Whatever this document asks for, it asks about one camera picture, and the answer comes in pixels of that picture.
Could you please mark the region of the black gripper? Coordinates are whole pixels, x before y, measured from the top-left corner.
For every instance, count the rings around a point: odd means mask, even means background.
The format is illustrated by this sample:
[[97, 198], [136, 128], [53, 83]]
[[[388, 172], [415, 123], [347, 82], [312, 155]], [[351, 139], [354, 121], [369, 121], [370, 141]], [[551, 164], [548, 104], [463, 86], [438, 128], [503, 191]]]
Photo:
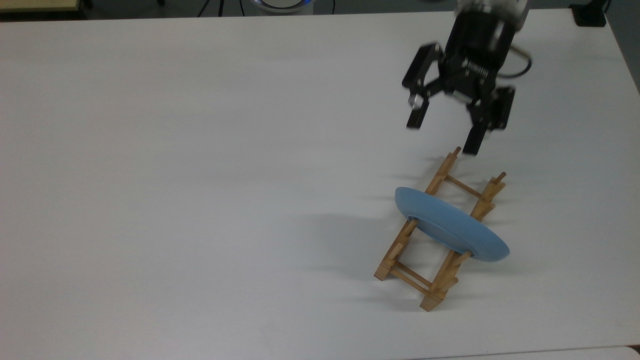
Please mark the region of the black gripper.
[[[402, 78], [411, 108], [406, 127], [420, 129], [430, 98], [443, 91], [467, 104], [471, 129], [462, 153], [477, 155], [487, 132], [506, 129], [515, 88], [498, 87], [496, 79], [521, 28], [517, 12], [458, 11], [445, 54], [437, 42], [420, 46]], [[427, 82], [432, 64], [439, 64], [439, 76]]]

